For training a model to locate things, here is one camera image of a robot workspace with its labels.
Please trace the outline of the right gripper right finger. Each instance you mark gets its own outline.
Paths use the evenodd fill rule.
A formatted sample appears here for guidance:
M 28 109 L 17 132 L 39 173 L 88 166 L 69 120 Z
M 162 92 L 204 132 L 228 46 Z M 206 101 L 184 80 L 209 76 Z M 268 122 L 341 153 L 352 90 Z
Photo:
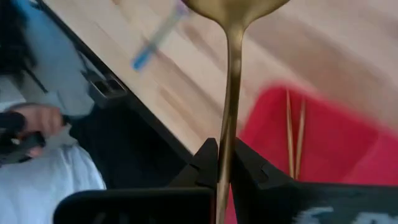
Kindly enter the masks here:
M 300 184 L 240 139 L 236 140 L 233 180 L 239 185 L 253 186 L 258 190 L 300 189 Z

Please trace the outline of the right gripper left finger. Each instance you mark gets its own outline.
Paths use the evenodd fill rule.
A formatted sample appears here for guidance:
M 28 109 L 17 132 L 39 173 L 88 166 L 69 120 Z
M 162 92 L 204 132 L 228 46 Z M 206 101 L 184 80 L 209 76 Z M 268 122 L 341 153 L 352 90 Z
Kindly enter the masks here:
M 218 145 L 215 138 L 208 138 L 169 186 L 207 187 L 215 190 L 217 181 Z

